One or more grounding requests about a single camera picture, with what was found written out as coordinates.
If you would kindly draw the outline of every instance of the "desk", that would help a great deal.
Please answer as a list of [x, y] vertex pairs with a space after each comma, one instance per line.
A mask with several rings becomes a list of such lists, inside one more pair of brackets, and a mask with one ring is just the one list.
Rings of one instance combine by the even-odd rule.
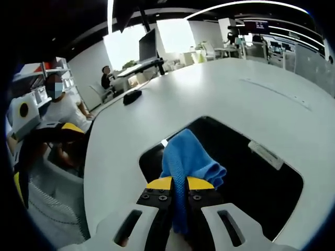
[[142, 63], [142, 64], [140, 63], [138, 65], [135, 65], [133, 67], [126, 69], [124, 72], [121, 72], [119, 75], [117, 75], [117, 77], [129, 77], [131, 74], [143, 72], [146, 69], [153, 67], [153, 66], [158, 66], [160, 69], [161, 75], [164, 75], [164, 70], [162, 68], [163, 64], [164, 64], [164, 61], [162, 59], [157, 59], [157, 60], [150, 61], [147, 63]]
[[[207, 115], [264, 145], [302, 175], [300, 199], [275, 243], [301, 249], [310, 241], [335, 200], [335, 100], [329, 94], [291, 72], [241, 59], [185, 67], [141, 90], [136, 102], [115, 102], [93, 125], [84, 177], [91, 235], [110, 212], [141, 195], [146, 181], [139, 157]], [[309, 109], [278, 93], [304, 100]]]
[[229, 57], [231, 58], [231, 53], [234, 52], [234, 51], [239, 52], [239, 49], [237, 49], [237, 48], [222, 48], [222, 49], [219, 49], [218, 51], [227, 52], [229, 54]]

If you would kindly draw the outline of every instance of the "white t-shirt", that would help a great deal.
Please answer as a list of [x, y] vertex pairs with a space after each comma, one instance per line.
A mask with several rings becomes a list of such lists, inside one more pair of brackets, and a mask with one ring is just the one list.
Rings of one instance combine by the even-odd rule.
[[78, 105], [80, 103], [81, 100], [76, 98], [73, 92], [68, 91], [59, 102], [50, 103], [44, 120], [72, 123], [87, 132], [92, 122], [87, 120], [79, 110]]

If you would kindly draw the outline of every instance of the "black ceiling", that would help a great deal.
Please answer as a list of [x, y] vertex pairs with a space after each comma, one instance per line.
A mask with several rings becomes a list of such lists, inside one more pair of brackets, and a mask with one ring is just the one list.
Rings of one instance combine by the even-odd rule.
[[[134, 18], [130, 19], [128, 25], [140, 24], [138, 6], [149, 13], [149, 22], [155, 22], [157, 19], [183, 18], [196, 10], [228, 2], [232, 1], [115, 0], [113, 16], [118, 18], [119, 23], [113, 25], [113, 30], [121, 29], [122, 18], [126, 20], [133, 12], [135, 12]], [[281, 0], [281, 2], [304, 8], [312, 15], [322, 13], [323, 16], [317, 17], [322, 17], [318, 18], [318, 21], [324, 23], [319, 26], [303, 12], [270, 4], [227, 6], [213, 9], [190, 20], [216, 20], [234, 16], [268, 17], [290, 21], [321, 33], [320, 28], [328, 25], [326, 19], [331, 19], [331, 16], [327, 16], [329, 10], [323, 6], [311, 5], [308, 1], [302, 0]], [[48, 61], [54, 56], [69, 60], [107, 35], [107, 0], [22, 1], [15, 10], [13, 30], [15, 33], [19, 31], [16, 33], [18, 37], [16, 46], [22, 63]]]

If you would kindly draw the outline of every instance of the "black computer mouse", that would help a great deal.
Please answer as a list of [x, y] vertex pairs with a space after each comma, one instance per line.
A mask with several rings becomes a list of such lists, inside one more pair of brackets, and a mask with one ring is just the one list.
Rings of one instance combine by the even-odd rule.
[[124, 105], [127, 106], [127, 105], [133, 103], [141, 95], [142, 95], [142, 91], [141, 90], [133, 90], [132, 92], [125, 94], [125, 96], [124, 96]]

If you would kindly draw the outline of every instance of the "blue cloth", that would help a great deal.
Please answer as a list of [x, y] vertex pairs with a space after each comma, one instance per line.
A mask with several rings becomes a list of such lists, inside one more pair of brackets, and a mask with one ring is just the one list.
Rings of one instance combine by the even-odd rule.
[[224, 167], [207, 154], [199, 140], [189, 129], [181, 131], [169, 140], [163, 152], [161, 177], [172, 176], [174, 180], [174, 232], [182, 234], [188, 232], [185, 205], [186, 177], [204, 179], [216, 189], [224, 183], [222, 177], [226, 172]]

